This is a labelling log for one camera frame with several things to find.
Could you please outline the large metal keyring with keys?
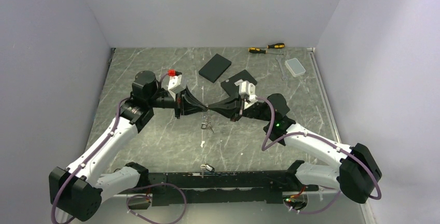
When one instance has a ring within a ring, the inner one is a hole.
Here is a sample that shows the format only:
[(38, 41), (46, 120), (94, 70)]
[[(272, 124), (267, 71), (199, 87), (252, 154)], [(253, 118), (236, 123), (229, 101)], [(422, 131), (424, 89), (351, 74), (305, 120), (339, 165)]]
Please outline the large metal keyring with keys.
[(202, 130), (209, 130), (212, 133), (214, 133), (214, 130), (212, 128), (212, 118), (209, 110), (209, 106), (206, 105), (206, 111), (202, 114), (202, 123), (201, 123), (201, 129)]

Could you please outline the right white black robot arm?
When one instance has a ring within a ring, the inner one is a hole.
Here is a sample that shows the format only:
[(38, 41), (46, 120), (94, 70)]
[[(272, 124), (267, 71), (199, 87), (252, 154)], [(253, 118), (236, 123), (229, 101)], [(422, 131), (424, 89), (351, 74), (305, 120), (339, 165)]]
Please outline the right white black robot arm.
[(272, 94), (268, 98), (255, 94), (236, 95), (210, 104), (208, 109), (231, 121), (241, 117), (267, 121), (262, 151), (281, 144), (300, 149), (325, 163), (294, 162), (291, 173), (286, 176), (290, 189), (319, 185), (340, 190), (350, 200), (361, 204), (368, 199), (382, 198), (379, 186), (382, 172), (370, 150), (360, 143), (355, 146), (338, 143), (306, 129), (287, 116), (290, 109), (283, 95)]

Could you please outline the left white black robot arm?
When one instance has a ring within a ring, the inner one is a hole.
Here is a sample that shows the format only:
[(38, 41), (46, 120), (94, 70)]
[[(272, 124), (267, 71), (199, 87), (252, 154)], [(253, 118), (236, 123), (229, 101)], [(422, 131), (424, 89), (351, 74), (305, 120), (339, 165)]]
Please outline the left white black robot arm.
[(120, 149), (147, 125), (154, 108), (173, 109), (176, 118), (208, 109), (191, 94), (180, 72), (169, 70), (160, 79), (151, 71), (137, 73), (130, 96), (118, 103), (106, 131), (66, 168), (55, 167), (50, 173), (52, 223), (57, 223), (56, 210), (70, 216), (66, 223), (75, 218), (86, 221), (113, 195), (128, 189), (141, 193), (148, 188), (148, 169), (134, 162), (109, 175), (101, 174)]

